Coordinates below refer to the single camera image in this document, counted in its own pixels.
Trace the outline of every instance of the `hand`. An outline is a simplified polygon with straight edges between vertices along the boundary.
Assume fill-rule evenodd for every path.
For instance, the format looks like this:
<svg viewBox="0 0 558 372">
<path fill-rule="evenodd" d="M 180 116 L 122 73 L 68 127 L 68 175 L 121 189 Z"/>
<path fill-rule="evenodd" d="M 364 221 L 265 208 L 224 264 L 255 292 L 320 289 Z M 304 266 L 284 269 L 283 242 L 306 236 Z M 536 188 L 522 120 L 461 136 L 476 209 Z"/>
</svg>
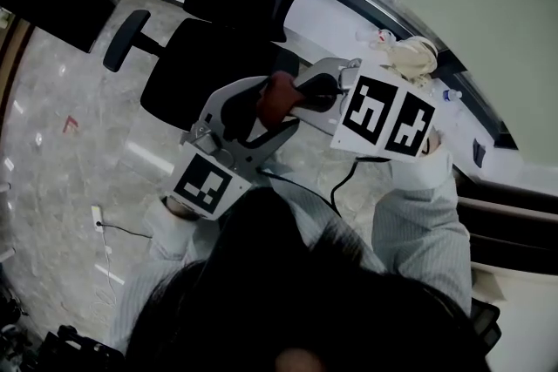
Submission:
<svg viewBox="0 0 558 372">
<path fill-rule="evenodd" d="M 200 216 L 196 214 L 192 209 L 186 205 L 182 205 L 177 199 L 172 195 L 167 195 L 163 199 L 165 207 L 176 217 L 187 220 L 198 220 Z"/>
</svg>

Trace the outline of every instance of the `power strip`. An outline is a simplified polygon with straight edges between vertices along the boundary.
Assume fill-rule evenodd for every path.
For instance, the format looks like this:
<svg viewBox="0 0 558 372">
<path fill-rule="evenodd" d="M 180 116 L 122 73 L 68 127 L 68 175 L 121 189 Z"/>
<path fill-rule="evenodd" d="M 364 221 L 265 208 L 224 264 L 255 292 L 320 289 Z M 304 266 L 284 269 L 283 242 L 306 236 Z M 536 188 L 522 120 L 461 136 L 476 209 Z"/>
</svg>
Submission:
<svg viewBox="0 0 558 372">
<path fill-rule="evenodd" d="M 93 216 L 93 225 L 95 226 L 95 231 L 98 233 L 104 233 L 105 229 L 101 226 L 103 223 L 103 214 L 101 212 L 100 206 L 93 205 L 91 207 L 91 213 Z"/>
</svg>

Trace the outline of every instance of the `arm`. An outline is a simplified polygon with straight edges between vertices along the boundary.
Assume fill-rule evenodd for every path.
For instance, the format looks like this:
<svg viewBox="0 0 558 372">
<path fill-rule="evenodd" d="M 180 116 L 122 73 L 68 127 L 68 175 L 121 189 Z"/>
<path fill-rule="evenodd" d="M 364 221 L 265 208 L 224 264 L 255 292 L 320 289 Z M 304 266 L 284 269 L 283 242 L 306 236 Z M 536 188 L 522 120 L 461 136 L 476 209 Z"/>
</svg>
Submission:
<svg viewBox="0 0 558 372">
<path fill-rule="evenodd" d="M 388 271 L 437 288 L 469 314 L 469 235 L 457 215 L 452 166 L 444 146 L 414 164 L 391 162 L 396 189 L 378 203 L 372 246 Z"/>
<path fill-rule="evenodd" d="M 153 231 L 149 255 L 154 260 L 204 259 L 219 235 L 217 222 L 200 219 L 172 197 L 155 200 L 144 224 Z"/>
</svg>

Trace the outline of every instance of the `cable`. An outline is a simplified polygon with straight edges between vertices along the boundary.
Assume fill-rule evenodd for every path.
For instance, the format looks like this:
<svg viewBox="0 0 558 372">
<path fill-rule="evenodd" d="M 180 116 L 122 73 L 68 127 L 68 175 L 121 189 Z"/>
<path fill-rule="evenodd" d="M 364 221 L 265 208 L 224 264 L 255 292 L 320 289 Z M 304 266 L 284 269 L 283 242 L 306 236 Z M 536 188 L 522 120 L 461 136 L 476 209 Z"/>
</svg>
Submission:
<svg viewBox="0 0 558 372">
<path fill-rule="evenodd" d="M 357 170 L 358 163 L 385 163 L 386 161 L 389 160 L 382 159 L 380 157 L 356 157 L 355 160 L 353 161 L 352 166 L 350 167 L 350 171 L 347 174 L 347 176 L 344 179 L 342 179 L 339 183 L 337 183 L 331 190 L 330 200 L 331 200 L 331 207 L 333 208 L 333 210 L 337 214 L 341 215 L 335 203 L 335 193 L 337 192 L 337 189 L 339 189 L 341 186 L 347 183 L 352 178 L 352 176 L 355 175 L 355 171 Z"/>
<path fill-rule="evenodd" d="M 260 173 L 261 175 L 264 175 L 266 177 L 270 177 L 271 179 L 276 179 L 276 180 L 280 180 L 280 181 L 285 181 L 287 183 L 290 183 L 291 185 L 295 185 L 298 187 L 301 187 L 302 189 L 306 189 L 306 191 L 308 191 L 309 193 L 313 193 L 316 197 L 318 197 L 323 203 L 325 203 L 327 206 L 329 206 L 333 211 L 335 211 L 335 213 L 341 217 L 341 214 L 339 213 L 339 211 L 337 210 L 337 208 L 335 208 L 334 206 L 331 205 L 331 203 L 326 200 L 324 197 L 322 197 L 320 194 L 318 194 L 316 191 L 312 191 L 311 189 L 307 188 L 306 186 L 302 186 L 299 185 L 298 183 L 296 183 L 295 181 L 289 180 L 289 179 L 285 179 L 284 177 L 282 177 L 281 175 L 275 175 L 274 173 L 271 172 L 266 172 L 263 171 L 261 168 L 257 168 L 256 171 L 258 173 Z"/>
<path fill-rule="evenodd" d="M 95 296 L 97 296 L 99 301 L 92 302 L 89 306 L 89 311 L 91 312 L 91 315 L 92 315 L 93 319 L 99 320 L 99 321 L 103 322 L 104 324 L 107 324 L 108 323 L 107 318 L 104 317 L 99 311 L 97 311 L 97 309 L 94 306 L 104 305 L 104 306 L 107 306 L 109 308 L 114 308 L 114 304 L 112 304 L 110 302 L 111 297 L 107 293 L 105 293 L 103 290 L 100 290 L 100 292 L 104 296 L 101 296 L 101 294 L 99 293 L 99 290 L 97 290 L 97 287 L 95 287 Z"/>
<path fill-rule="evenodd" d="M 430 139 L 426 139 L 426 149 L 422 153 L 423 155 L 428 155 L 430 153 Z"/>
<path fill-rule="evenodd" d="M 108 257 L 108 251 L 106 249 L 105 232 L 103 231 L 101 235 L 103 236 L 103 248 L 105 249 L 105 257 L 106 257 L 106 281 L 108 282 L 108 286 L 112 290 L 112 296 L 114 297 L 114 305 L 116 306 L 117 304 L 116 292 L 114 291 L 114 288 L 112 287 L 112 283 L 111 283 L 111 260 Z"/>
<path fill-rule="evenodd" d="M 148 236 L 147 234 L 135 233 L 134 231 L 130 231 L 130 230 L 127 230 L 127 229 L 122 228 L 122 227 L 117 227 L 116 225 L 108 225 L 106 223 L 97 222 L 97 226 L 98 227 L 107 227 L 107 228 L 119 229 L 120 231 L 124 231 L 125 233 L 131 234 L 132 236 L 145 237 L 146 239 L 152 239 L 153 238 L 152 236 Z"/>
<path fill-rule="evenodd" d="M 271 173 L 271 172 L 263 171 L 259 167 L 256 169 L 256 171 L 258 173 L 260 173 L 261 175 L 265 175 L 266 177 L 270 177 L 271 179 L 286 181 L 287 183 L 290 183 L 291 185 L 299 186 L 302 189 L 305 189 L 306 191 L 308 191 L 309 193 L 313 193 L 321 201 L 323 201 L 323 203 L 325 203 L 327 206 L 329 206 L 335 212 L 335 214 L 337 214 L 339 217 L 341 217 L 341 213 L 337 209 L 337 205 L 335 203 L 335 192 L 337 191 L 337 189 L 339 189 L 341 186 L 343 186 L 345 183 L 347 183 L 351 179 L 351 177 L 355 174 L 355 170 L 357 169 L 358 163 L 385 163 L 386 161 L 390 161 L 390 160 L 382 159 L 382 158 L 379 158 L 379 157 L 356 157 L 355 161 L 352 164 L 352 167 L 350 168 L 349 174 L 343 180 L 341 180 L 340 183 L 335 185 L 333 187 L 333 189 L 331 190 L 331 195 L 330 195 L 331 203 L 328 200 L 326 200 L 324 197 L 322 197 L 320 194 L 316 193 L 315 191 L 312 191 L 311 189 L 307 188 L 306 186 L 299 185 L 295 181 L 285 179 L 284 177 L 281 177 L 280 175 L 275 175 L 274 173 Z"/>
</svg>

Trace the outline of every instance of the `red object on floor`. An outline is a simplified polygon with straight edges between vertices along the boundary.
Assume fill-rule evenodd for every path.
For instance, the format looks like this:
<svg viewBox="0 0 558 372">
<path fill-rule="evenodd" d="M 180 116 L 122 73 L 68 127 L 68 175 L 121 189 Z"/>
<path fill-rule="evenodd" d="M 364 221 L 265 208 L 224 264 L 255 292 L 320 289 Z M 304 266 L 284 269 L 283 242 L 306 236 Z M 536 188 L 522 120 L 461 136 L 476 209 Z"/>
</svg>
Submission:
<svg viewBox="0 0 558 372">
<path fill-rule="evenodd" d="M 78 121 L 76 121 L 74 118 L 72 118 L 71 115 L 68 115 L 68 118 L 66 119 L 66 123 L 64 124 L 64 130 L 62 131 L 62 133 L 66 133 L 66 131 L 68 130 L 68 127 L 70 127 L 71 129 L 74 129 L 74 130 L 78 129 Z"/>
</svg>

